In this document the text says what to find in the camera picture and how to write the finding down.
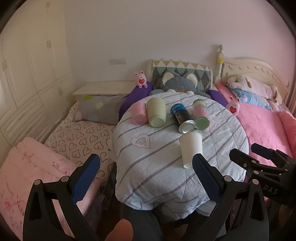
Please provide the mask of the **left hand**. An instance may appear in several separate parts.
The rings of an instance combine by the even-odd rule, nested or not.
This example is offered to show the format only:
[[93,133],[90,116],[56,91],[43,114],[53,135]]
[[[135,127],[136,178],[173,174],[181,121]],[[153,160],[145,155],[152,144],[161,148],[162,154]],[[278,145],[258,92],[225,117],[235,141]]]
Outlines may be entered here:
[[132,224],[126,220],[120,220],[113,231],[109,233],[105,241],[132,241],[133,227]]

